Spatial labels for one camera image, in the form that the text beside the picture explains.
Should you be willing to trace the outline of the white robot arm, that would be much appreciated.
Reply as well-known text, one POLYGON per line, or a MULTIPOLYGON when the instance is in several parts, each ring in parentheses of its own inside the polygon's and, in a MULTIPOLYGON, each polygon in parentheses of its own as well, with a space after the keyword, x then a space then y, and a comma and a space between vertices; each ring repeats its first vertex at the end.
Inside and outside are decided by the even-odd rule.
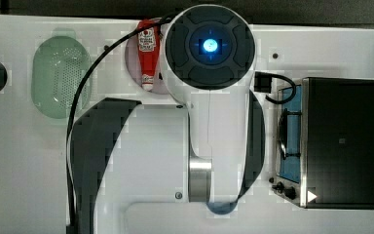
POLYGON ((135 203, 199 202, 227 215, 261 171, 265 128, 250 89, 257 53, 247 22, 204 4, 148 30, 161 24, 153 57, 170 102, 108 97, 68 128, 76 234, 128 234, 135 203))

